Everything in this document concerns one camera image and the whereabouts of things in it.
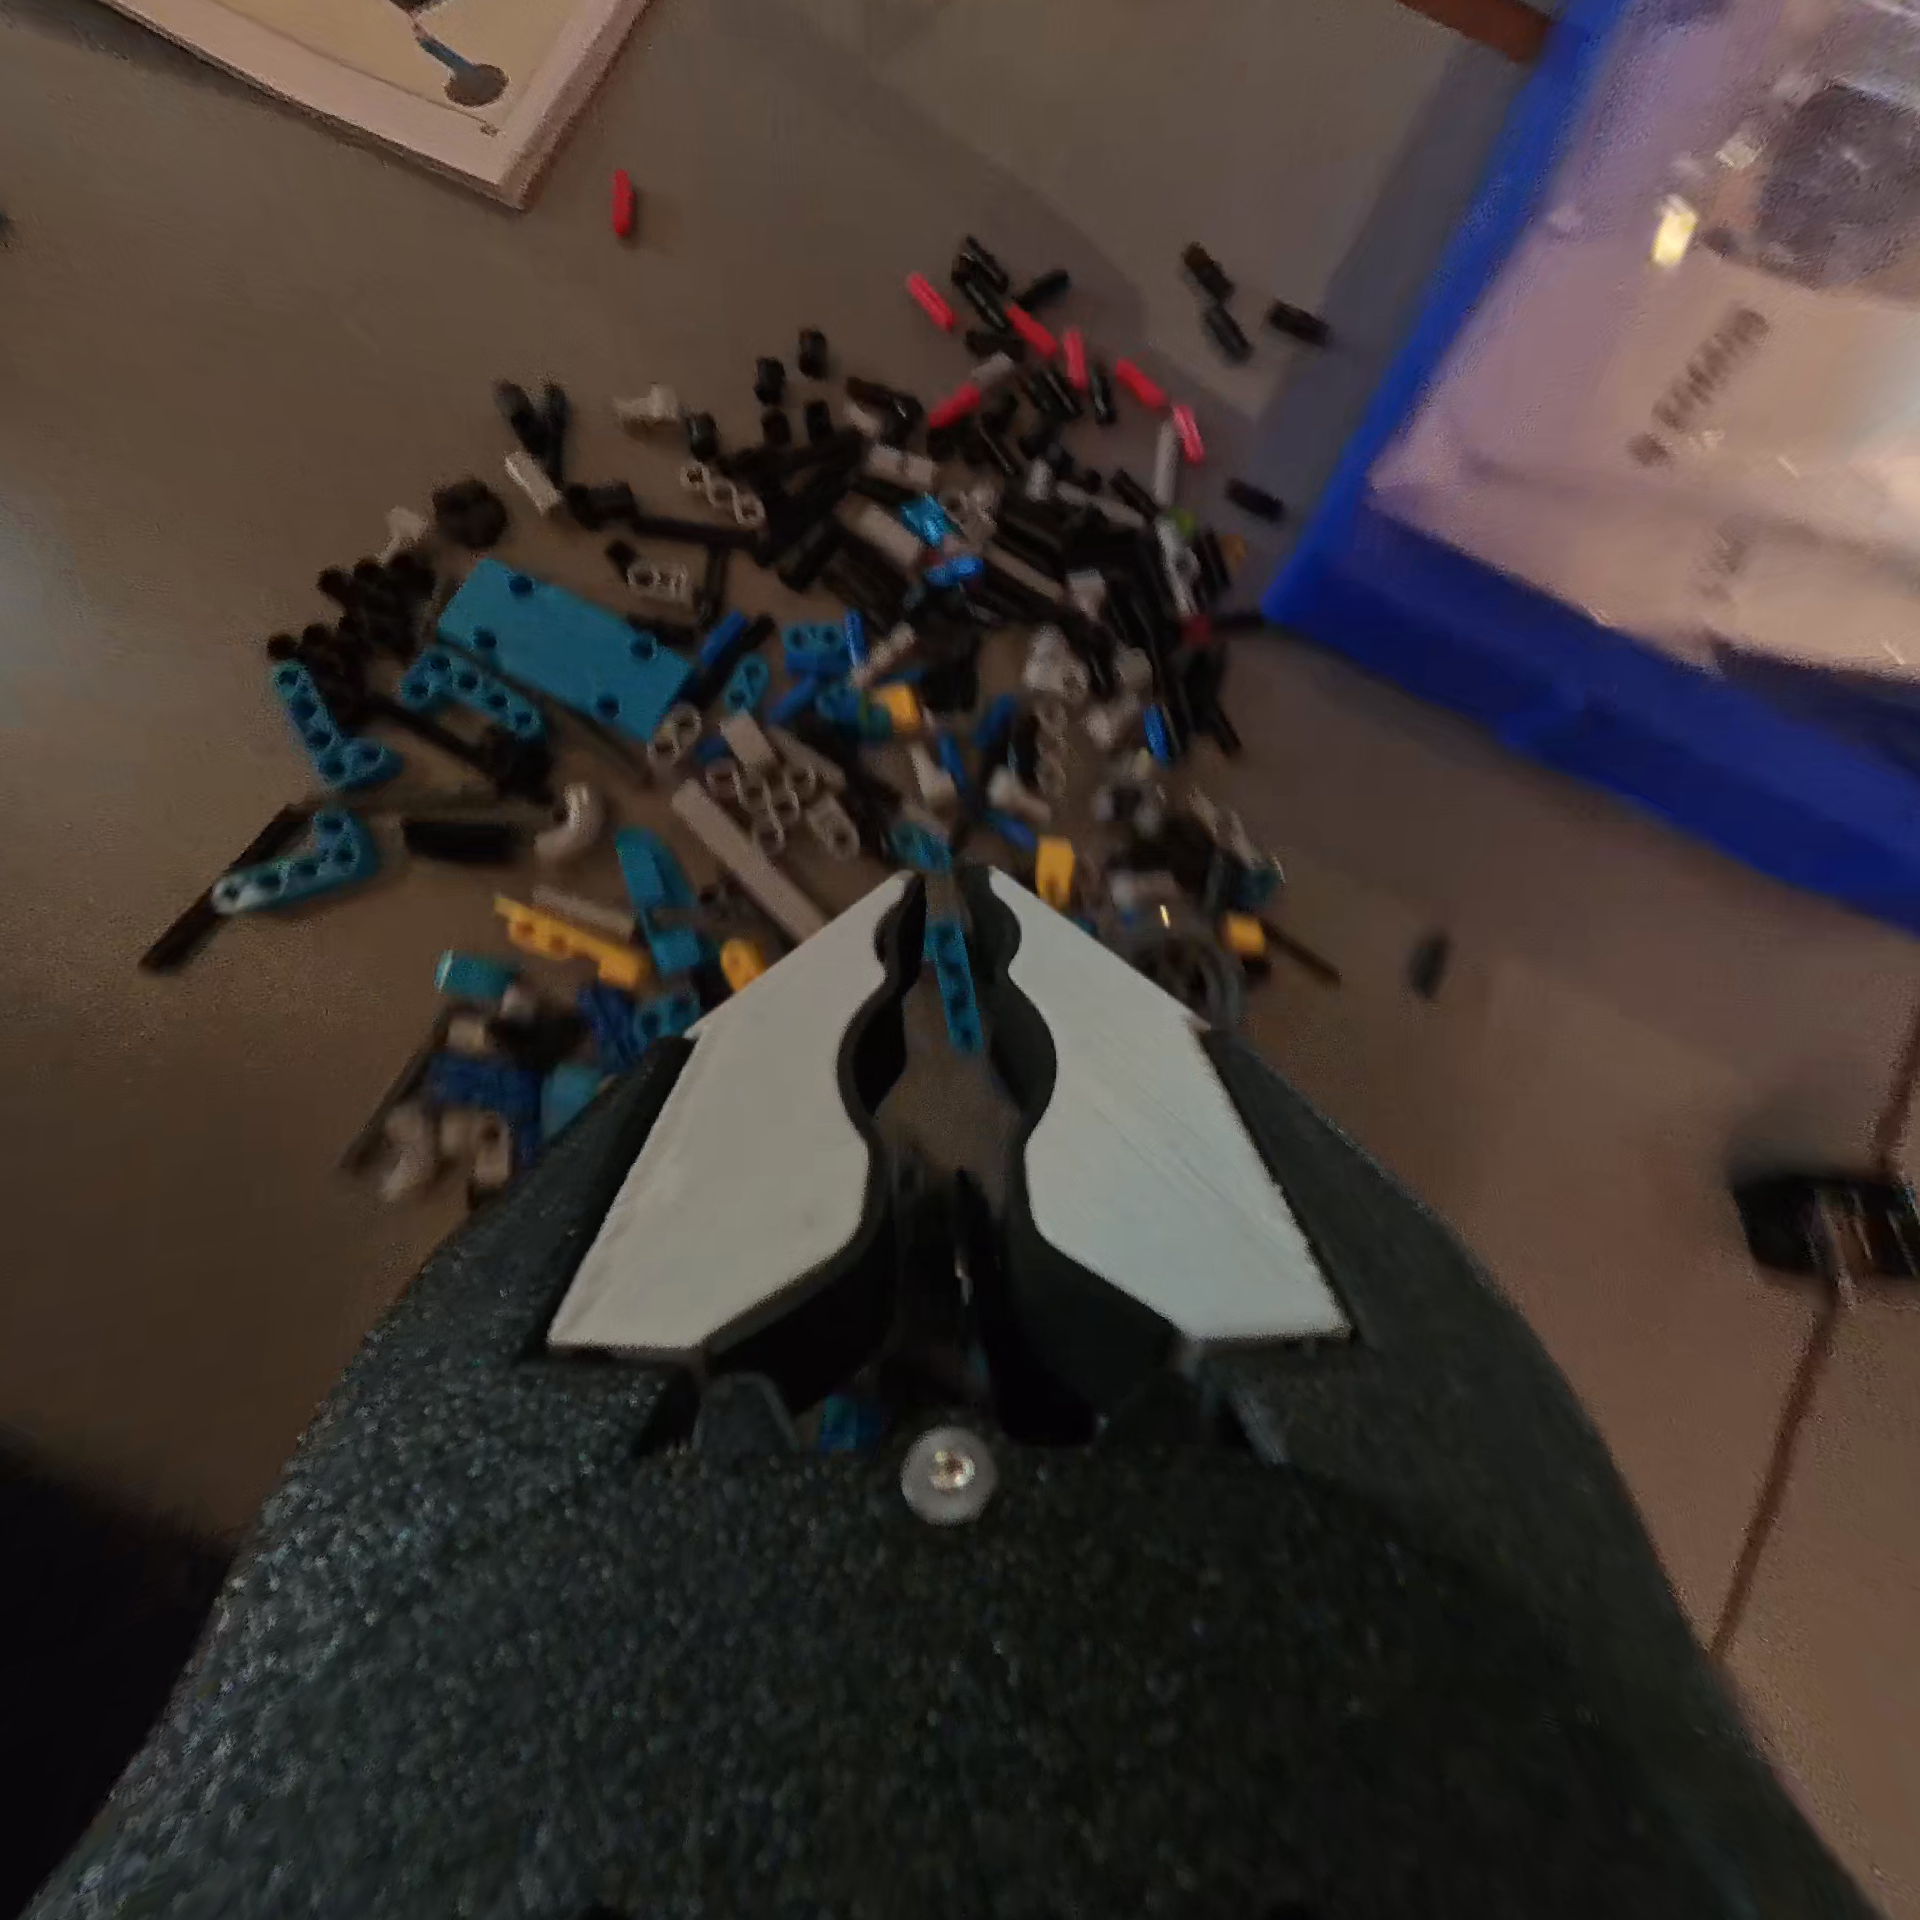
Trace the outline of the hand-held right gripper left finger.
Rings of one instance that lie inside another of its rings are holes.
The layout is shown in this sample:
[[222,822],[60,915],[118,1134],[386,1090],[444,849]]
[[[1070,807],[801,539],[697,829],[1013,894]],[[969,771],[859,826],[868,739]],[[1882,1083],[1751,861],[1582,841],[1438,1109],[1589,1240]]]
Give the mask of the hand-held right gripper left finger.
[[895,873],[686,1034],[673,1088],[549,1322],[554,1353],[710,1362],[849,1277],[879,1224],[857,1045],[918,966],[899,937],[921,883]]

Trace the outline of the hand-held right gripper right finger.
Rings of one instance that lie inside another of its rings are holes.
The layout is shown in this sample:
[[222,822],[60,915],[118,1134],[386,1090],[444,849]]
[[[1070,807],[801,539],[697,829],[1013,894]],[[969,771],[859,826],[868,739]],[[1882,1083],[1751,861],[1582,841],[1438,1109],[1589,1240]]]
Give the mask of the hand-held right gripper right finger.
[[1014,1122],[1001,1273],[1045,1357],[1347,1342],[1353,1320],[1214,1029],[995,867],[963,867],[991,1070]]

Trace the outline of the short blue beam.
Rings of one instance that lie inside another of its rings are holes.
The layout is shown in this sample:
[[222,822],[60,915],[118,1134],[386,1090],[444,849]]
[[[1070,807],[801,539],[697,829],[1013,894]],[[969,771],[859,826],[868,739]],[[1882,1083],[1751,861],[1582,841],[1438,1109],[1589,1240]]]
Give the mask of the short blue beam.
[[961,918],[931,915],[923,930],[923,963],[942,1005],[943,1032],[956,1053],[979,1057],[986,1050],[986,1023],[977,998],[969,937]]

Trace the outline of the pile of building pieces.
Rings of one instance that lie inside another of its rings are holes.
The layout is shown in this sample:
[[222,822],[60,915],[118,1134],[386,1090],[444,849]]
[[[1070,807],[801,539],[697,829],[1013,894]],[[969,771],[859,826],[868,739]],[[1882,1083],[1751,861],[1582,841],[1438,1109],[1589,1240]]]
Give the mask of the pile of building pieces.
[[[569,465],[562,386],[497,384],[535,526],[606,539],[621,608],[506,558],[481,477],[396,509],[323,571],[330,616],[263,645],[314,795],[278,809],[140,955],[180,971],[226,925],[367,889],[386,853],[499,875],[500,937],[566,987],[451,947],[439,1011],[342,1153],[390,1201],[477,1203],[599,1094],[817,935],[797,857],[926,883],[1013,867],[1094,938],[1183,923],[1239,960],[1338,963],[1285,933],[1282,866],[1182,781],[1241,752],[1225,703],[1243,543],[1182,503],[1210,455],[1189,399],[964,234],[911,305],[966,352],[926,402],[834,366],[817,326],[762,355],[755,442],[666,384],[617,426],[677,450],[687,511]],[[986,1026],[982,993],[977,998]]]

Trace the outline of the grey toothed wheel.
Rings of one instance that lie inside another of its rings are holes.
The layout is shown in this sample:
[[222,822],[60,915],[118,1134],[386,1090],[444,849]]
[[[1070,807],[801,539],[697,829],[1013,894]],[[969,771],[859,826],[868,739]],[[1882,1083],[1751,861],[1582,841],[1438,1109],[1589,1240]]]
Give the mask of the grey toothed wheel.
[[1127,963],[1182,1003],[1201,1023],[1233,1032],[1241,1023],[1243,973],[1215,935],[1183,923],[1141,923],[1119,937]]

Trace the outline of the blue storage bin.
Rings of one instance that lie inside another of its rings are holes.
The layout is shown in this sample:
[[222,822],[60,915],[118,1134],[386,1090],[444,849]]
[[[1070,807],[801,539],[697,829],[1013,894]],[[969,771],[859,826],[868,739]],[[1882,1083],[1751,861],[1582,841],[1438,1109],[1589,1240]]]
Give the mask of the blue storage bin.
[[1565,3],[1303,531],[1282,626],[1742,864],[1916,933],[1916,683],[1679,655],[1431,539],[1372,495],[1570,138],[1628,3]]

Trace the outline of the black rubber tyre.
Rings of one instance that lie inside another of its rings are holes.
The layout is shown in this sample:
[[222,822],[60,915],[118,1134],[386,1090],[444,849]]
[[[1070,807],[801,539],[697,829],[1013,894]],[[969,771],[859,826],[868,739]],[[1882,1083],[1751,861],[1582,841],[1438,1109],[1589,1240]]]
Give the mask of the black rubber tyre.
[[1731,1197],[1748,1255],[1771,1273],[1918,1282],[1918,1200],[1902,1174],[1771,1170]]

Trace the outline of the clear plastic bags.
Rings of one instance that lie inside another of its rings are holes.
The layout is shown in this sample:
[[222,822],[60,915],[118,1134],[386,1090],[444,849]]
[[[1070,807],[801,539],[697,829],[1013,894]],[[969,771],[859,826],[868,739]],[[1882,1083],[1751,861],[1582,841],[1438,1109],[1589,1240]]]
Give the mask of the clear plastic bags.
[[1916,3],[1628,3],[1372,495],[1679,655],[1916,683]]

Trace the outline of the instruction booklet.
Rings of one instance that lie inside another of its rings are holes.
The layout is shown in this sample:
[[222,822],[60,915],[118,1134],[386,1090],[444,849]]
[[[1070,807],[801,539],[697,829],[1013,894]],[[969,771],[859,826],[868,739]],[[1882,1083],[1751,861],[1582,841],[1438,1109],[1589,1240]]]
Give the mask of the instruction booklet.
[[114,1],[191,57],[525,207],[645,1]]

